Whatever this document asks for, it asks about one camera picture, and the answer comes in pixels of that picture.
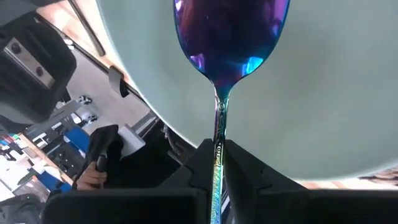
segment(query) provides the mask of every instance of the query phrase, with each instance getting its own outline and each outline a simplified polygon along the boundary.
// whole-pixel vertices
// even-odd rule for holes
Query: curved surface
[[[139,93],[198,146],[213,134],[213,87],[183,55],[172,3],[98,0]],[[396,165],[396,9],[395,0],[292,1],[271,56],[232,90],[227,138],[300,180]]]

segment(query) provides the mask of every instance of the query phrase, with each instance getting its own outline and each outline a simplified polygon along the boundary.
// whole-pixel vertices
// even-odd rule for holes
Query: engraved pattern
[[[223,151],[226,133],[226,113],[228,109],[228,98],[216,97],[216,121],[215,121],[215,160],[213,167],[213,191],[211,193],[211,224],[221,223],[221,193],[223,189]]]

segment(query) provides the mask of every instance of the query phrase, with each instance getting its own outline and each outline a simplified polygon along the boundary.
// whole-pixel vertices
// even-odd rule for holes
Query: black holder
[[[159,187],[59,195],[47,203],[43,223],[208,223],[212,167],[206,139]],[[239,224],[396,223],[397,191],[308,190],[230,140],[224,171]]]

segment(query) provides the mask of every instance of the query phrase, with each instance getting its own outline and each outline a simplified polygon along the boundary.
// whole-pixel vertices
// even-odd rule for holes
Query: desk
[[[122,63],[116,56],[111,42],[106,35],[96,0],[79,0],[78,4],[80,10],[84,13],[86,20],[90,23],[90,26],[105,49],[106,55],[103,57],[100,57],[96,52],[93,43],[68,1],[60,1],[55,4],[41,7],[37,12],[105,67],[109,68],[112,65],[117,67],[123,72],[124,81],[133,89],[136,89],[135,84],[127,75],[126,69],[124,69]]]

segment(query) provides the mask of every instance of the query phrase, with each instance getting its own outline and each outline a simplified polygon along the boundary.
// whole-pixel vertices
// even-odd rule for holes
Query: hand
[[[78,190],[94,190],[94,185],[102,185],[106,181],[106,173],[100,173],[96,169],[96,162],[91,162],[87,169],[76,181]]]

